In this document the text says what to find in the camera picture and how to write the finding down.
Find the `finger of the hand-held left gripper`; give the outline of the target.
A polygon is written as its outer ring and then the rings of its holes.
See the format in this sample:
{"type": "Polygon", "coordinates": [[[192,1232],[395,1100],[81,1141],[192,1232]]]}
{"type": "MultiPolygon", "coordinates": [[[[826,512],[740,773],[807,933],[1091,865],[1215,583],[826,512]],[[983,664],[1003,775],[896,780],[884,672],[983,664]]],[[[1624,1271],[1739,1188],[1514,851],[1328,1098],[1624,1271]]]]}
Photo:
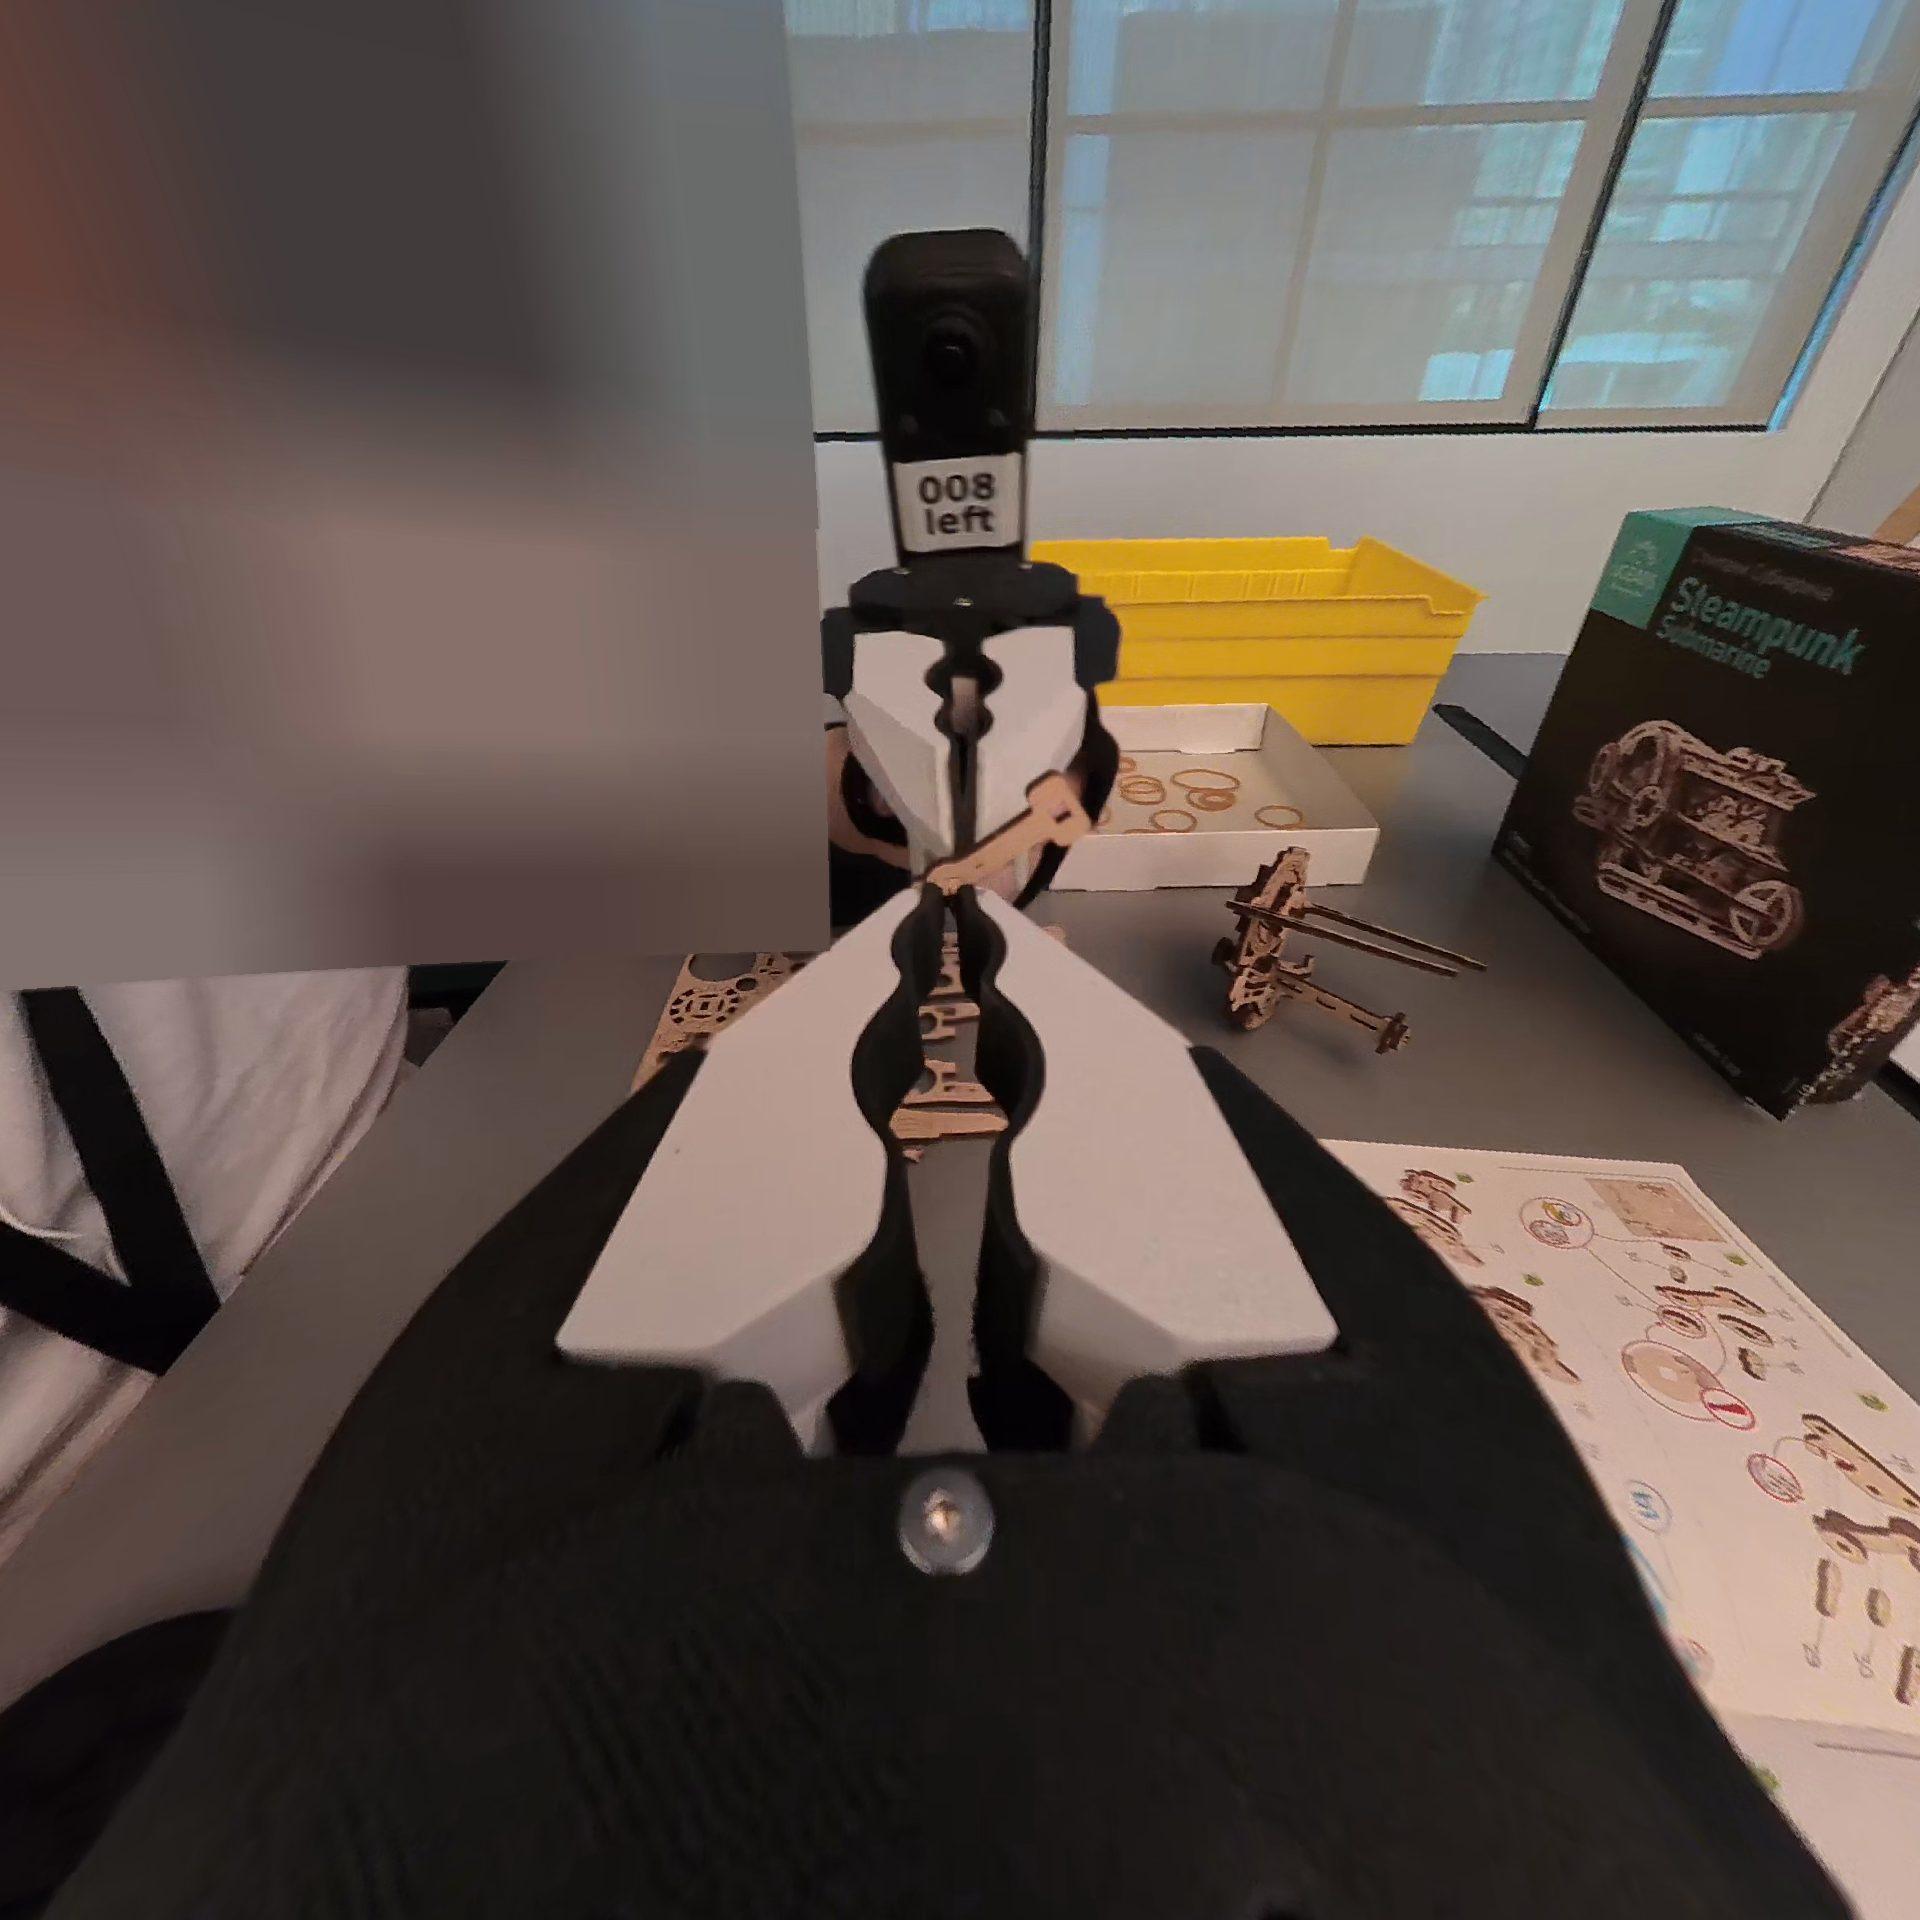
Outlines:
{"type": "Polygon", "coordinates": [[[913,631],[860,631],[844,697],[850,749],[905,835],[913,880],[965,845],[969,752],[955,735],[955,659],[913,631]]]}
{"type": "MultiPolygon", "coordinates": [[[[965,633],[965,851],[1025,809],[1026,789],[1047,773],[1080,781],[1092,731],[1092,692],[1077,680],[1074,624],[1019,626],[991,637],[965,633]]],[[[1065,856],[1045,852],[1033,880],[1003,889],[1047,889],[1065,856]]]]}

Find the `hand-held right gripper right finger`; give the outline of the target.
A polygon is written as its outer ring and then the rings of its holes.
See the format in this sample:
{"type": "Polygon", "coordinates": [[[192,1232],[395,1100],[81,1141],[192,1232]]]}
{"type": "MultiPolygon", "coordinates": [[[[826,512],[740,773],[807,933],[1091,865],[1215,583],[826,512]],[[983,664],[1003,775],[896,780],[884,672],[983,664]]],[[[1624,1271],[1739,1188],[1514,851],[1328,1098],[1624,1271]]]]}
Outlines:
{"type": "Polygon", "coordinates": [[[1025,912],[963,889],[993,1147],[967,1399],[993,1451],[1065,1451],[1141,1377],[1323,1354],[1338,1321],[1196,1049],[1025,912]]]}

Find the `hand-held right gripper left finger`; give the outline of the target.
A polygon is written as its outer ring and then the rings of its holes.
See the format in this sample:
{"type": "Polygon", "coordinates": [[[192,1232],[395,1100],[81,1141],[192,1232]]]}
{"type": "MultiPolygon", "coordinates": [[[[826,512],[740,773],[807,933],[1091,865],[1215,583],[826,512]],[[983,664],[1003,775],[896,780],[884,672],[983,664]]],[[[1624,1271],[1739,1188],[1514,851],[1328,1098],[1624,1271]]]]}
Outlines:
{"type": "Polygon", "coordinates": [[[893,1455],[931,1303],[891,1132],[946,905],[899,893],[640,1093],[663,1136],[559,1332],[765,1385],[809,1450],[893,1455]]]}

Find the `wooden key-shaped part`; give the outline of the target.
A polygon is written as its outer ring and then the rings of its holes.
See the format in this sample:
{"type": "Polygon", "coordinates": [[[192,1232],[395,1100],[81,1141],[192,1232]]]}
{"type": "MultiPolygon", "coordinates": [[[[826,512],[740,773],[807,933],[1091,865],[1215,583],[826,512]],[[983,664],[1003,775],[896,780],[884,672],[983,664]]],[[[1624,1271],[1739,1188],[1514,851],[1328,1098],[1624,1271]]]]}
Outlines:
{"type": "Polygon", "coordinates": [[[1065,856],[1096,831],[1082,800],[1080,781],[1047,773],[1026,789],[1025,809],[965,852],[954,852],[920,877],[941,896],[963,889],[999,891],[1021,875],[1033,880],[1045,852],[1065,856]]]}

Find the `laser-cut wooden parts sheet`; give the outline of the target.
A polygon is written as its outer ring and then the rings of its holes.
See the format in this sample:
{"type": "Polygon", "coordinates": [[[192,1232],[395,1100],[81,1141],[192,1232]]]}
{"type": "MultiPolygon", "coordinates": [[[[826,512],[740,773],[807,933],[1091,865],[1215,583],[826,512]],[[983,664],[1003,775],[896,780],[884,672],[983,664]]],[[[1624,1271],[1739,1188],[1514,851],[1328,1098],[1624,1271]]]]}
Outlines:
{"type": "MultiPolygon", "coordinates": [[[[716,955],[689,955],[633,1072],[631,1090],[645,1089],[674,1057],[704,1049],[755,1004],[769,1001],[809,961],[802,952],[761,952],[749,955],[745,967],[720,977],[716,955]]],[[[922,1161],[924,1151],[939,1141],[993,1139],[1005,1129],[995,1095],[951,1057],[951,1045],[967,1040],[976,1021],[979,1008],[963,979],[957,937],[949,928],[941,972],[920,1008],[920,1081],[891,1117],[893,1136],[909,1161],[922,1161]]]]}

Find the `partly built wooden model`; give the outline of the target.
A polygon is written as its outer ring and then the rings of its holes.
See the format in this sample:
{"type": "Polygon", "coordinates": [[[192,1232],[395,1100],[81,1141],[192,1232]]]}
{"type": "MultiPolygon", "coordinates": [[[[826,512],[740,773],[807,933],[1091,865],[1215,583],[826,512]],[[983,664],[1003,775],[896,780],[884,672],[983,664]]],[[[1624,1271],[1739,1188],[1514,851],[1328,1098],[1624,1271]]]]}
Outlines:
{"type": "Polygon", "coordinates": [[[1423,941],[1413,936],[1359,920],[1316,904],[1309,887],[1309,851],[1290,845],[1244,882],[1228,901],[1234,933],[1212,953],[1228,975],[1225,1016],[1244,1034],[1261,1029],[1283,1005],[1300,1004],[1368,1034],[1379,1057],[1409,1042],[1403,1012],[1379,1012],[1356,1000],[1328,992],[1315,977],[1315,957],[1297,952],[1300,937],[1315,937],[1431,977],[1482,975],[1487,964],[1464,952],[1423,941]]]}

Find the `dark model kit box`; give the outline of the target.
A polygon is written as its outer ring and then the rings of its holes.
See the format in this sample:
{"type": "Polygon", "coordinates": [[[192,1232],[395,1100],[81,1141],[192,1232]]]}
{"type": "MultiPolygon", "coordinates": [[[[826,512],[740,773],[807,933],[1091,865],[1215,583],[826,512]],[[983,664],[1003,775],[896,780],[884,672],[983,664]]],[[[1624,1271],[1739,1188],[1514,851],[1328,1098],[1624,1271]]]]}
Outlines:
{"type": "Polygon", "coordinates": [[[1495,860],[1753,1106],[1857,1098],[1915,1029],[1915,545],[1626,514],[1495,860]]]}

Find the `person's left hand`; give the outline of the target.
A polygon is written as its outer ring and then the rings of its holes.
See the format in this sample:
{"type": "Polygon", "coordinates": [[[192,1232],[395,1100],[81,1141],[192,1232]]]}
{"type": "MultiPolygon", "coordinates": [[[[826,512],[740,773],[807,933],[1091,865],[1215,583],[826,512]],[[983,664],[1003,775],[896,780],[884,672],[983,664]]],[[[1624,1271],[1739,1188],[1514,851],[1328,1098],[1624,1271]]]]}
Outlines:
{"type": "Polygon", "coordinates": [[[826,744],[829,849],[909,875],[905,825],[869,769],[852,754],[850,731],[829,730],[826,744]]]}

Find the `pile of rubber bands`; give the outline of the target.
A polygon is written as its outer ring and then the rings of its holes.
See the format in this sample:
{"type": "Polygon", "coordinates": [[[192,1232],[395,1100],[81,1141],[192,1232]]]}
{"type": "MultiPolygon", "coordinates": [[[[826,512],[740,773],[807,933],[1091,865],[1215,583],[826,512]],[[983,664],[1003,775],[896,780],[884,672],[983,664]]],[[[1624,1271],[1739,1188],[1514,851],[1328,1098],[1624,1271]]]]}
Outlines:
{"type": "Polygon", "coordinates": [[[1291,833],[1308,809],[1259,759],[1218,763],[1183,754],[1122,754],[1096,828],[1120,835],[1291,833]]]}

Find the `yellow plastic bin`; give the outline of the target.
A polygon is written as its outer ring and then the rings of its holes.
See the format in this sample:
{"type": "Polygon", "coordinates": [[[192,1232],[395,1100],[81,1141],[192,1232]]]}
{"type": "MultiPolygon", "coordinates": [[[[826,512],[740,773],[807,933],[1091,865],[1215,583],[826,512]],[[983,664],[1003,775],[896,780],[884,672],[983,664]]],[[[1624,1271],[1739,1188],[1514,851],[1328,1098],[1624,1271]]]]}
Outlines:
{"type": "Polygon", "coordinates": [[[1104,707],[1253,705],[1315,748],[1409,745],[1484,592],[1365,537],[1058,539],[1120,624],[1104,707]]]}

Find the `grid window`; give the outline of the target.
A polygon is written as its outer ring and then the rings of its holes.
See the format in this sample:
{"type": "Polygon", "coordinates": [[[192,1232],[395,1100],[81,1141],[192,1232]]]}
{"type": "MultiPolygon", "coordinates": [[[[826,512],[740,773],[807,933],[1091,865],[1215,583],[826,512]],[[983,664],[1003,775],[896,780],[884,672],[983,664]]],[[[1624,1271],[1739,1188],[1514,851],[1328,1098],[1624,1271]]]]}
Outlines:
{"type": "Polygon", "coordinates": [[[1777,426],[1915,130],[1904,3],[795,3],[813,424],[890,234],[1037,264],[1037,424],[1777,426]]]}

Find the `illustrated instruction booklet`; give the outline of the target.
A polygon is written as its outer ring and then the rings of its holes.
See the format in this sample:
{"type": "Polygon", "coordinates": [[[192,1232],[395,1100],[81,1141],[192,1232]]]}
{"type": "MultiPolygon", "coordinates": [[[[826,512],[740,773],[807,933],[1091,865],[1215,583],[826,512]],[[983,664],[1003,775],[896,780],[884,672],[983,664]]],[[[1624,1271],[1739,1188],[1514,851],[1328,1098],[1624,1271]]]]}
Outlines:
{"type": "Polygon", "coordinates": [[[1855,1913],[1917,1915],[1915,1401],[1680,1167],[1328,1151],[1525,1362],[1855,1913]]]}

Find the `person's black trousers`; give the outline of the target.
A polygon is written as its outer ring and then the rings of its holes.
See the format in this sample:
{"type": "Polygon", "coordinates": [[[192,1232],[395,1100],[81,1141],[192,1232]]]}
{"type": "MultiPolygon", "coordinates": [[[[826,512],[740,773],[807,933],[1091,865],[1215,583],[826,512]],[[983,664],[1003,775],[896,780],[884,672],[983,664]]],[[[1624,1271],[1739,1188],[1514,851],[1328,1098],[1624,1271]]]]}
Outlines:
{"type": "Polygon", "coordinates": [[[39,1917],[169,1743],[233,1610],[141,1625],[2,1713],[2,1915],[39,1917]]]}

